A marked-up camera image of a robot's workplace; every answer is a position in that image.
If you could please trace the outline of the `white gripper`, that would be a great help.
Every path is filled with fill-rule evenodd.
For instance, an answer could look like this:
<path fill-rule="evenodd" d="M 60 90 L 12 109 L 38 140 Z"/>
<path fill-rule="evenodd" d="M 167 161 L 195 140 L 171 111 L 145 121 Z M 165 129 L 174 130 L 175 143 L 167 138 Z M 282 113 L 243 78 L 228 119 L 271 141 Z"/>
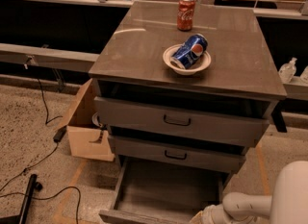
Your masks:
<path fill-rule="evenodd" d="M 233 224 L 234 220 L 222 205 L 211 205 L 198 212 L 189 224 Z"/>

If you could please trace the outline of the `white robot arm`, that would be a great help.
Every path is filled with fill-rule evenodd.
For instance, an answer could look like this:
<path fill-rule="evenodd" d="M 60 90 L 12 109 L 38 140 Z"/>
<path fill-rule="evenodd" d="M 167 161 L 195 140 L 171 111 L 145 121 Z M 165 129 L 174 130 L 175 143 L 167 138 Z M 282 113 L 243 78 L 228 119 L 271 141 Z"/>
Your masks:
<path fill-rule="evenodd" d="M 219 205 L 197 213 L 189 224 L 308 224 L 308 162 L 286 165 L 279 173 L 272 195 L 226 194 Z"/>

